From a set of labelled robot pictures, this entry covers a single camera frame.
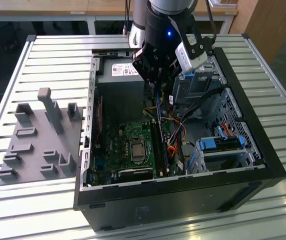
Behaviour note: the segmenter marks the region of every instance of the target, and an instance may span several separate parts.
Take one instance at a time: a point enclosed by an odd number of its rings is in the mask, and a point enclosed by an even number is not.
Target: black cable
[[[180,122],[179,122],[179,126],[177,127],[177,129],[174,131],[174,133],[172,134],[171,138],[170,138],[170,144],[173,145],[175,142],[175,139],[178,136],[178,133],[181,129],[181,126],[185,123],[185,121],[193,114],[193,112],[195,112],[197,109],[199,109],[203,103],[212,95],[215,94],[220,94],[224,91],[224,87],[218,87],[218,88],[214,88],[210,91],[208,91],[207,93],[205,93],[197,102],[195,102],[194,104],[192,104],[187,111],[184,113],[184,115],[182,116]]]
[[[214,88],[214,89],[208,91],[207,93],[205,93],[197,102],[192,104],[187,109],[185,114],[182,116],[180,122],[183,123],[188,117],[190,117],[193,114],[193,112],[195,112],[197,109],[199,109],[210,96],[215,95],[215,94],[220,94],[224,91],[224,89],[225,89],[224,87],[218,87],[218,88]]]
[[[179,131],[179,135],[178,135],[178,154],[179,154],[179,161],[181,161],[183,163],[183,174],[185,173],[185,160],[184,160],[184,154],[183,154],[183,150],[182,150],[182,134],[181,134],[181,130]]]
[[[187,141],[186,144],[191,145],[193,148],[195,147],[195,144],[190,141]]]
[[[148,114],[150,114],[153,118],[157,118],[157,116],[155,116],[154,114],[152,114],[149,110],[147,110],[147,109],[144,109],[144,111],[146,111]]]
[[[131,9],[131,0],[129,0],[128,9],[127,9],[127,23],[126,23],[126,34],[128,32],[128,24],[129,24],[129,11]]]
[[[126,19],[127,19],[127,0],[125,0],[125,20],[124,20],[124,25],[126,25]]]
[[[216,37],[217,37],[216,25],[214,23],[211,7],[209,5],[209,0],[205,0],[205,2],[206,2],[206,7],[207,7],[207,14],[208,14],[209,20],[211,22],[212,30],[213,30],[213,42],[215,43],[215,40],[216,40]]]

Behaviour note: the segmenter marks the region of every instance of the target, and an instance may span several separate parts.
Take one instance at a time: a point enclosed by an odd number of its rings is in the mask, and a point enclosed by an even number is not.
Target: yellow wire
[[[161,99],[161,105],[162,105],[162,103],[163,103],[163,101],[164,101],[164,92],[163,92],[163,90],[161,90],[162,91],[162,99]],[[148,106],[148,107],[143,107],[143,109],[144,110],[153,110],[153,109],[156,109],[156,106]]]

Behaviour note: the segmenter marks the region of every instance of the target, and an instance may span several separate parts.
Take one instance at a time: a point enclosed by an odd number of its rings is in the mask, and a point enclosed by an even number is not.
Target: aluminum extrusion table
[[[251,40],[219,35],[216,41],[286,170],[286,92]],[[38,36],[26,42],[0,104],[0,166],[17,104],[43,108],[37,92],[50,87],[60,107],[76,102],[85,116],[91,49],[111,45],[128,47],[121,35]],[[107,232],[94,232],[82,213],[73,211],[74,187],[75,178],[0,186],[0,239],[286,239],[286,179],[237,210]]]

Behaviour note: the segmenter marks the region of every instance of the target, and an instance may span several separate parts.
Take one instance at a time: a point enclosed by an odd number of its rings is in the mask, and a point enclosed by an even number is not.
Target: green motherboard
[[[153,177],[157,178],[151,122],[132,122],[108,125],[105,138],[106,152],[95,159],[94,174],[99,184],[109,184],[110,174],[125,169],[153,169]],[[164,139],[170,137],[170,124],[162,124]],[[171,166],[170,175],[177,172]]]

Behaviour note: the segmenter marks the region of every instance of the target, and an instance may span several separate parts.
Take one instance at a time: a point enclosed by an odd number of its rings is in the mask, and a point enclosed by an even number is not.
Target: metal table
[[[77,102],[85,115],[91,49],[111,45],[128,47],[121,35],[38,36],[26,42],[0,104],[0,166],[17,104],[43,108],[37,92],[50,87],[60,107]],[[286,169],[286,92],[251,40],[220,35],[216,46],[223,47]],[[286,179],[234,211],[98,233],[73,211],[74,187],[75,178],[0,186],[0,239],[286,239]]]

